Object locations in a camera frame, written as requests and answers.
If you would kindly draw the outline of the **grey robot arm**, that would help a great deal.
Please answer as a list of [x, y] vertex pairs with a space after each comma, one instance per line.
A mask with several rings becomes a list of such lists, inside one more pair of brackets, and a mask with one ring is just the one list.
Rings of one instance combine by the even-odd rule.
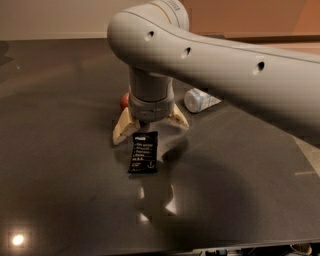
[[123, 10], [111, 19], [107, 35], [130, 68], [129, 109], [138, 120], [165, 118], [173, 108], [170, 85], [180, 80], [320, 143], [318, 56], [192, 34], [179, 0]]

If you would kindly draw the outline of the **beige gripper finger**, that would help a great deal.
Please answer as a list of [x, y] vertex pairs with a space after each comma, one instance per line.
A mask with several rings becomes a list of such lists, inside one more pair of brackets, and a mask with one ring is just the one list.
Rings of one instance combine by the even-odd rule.
[[141, 128], [138, 119], [134, 118], [130, 109], [126, 107], [113, 130], [113, 144], [118, 145]]
[[167, 120], [168, 123], [174, 127], [178, 127], [184, 130], [189, 129], [189, 123], [177, 105], [174, 105], [173, 110], [167, 117]]

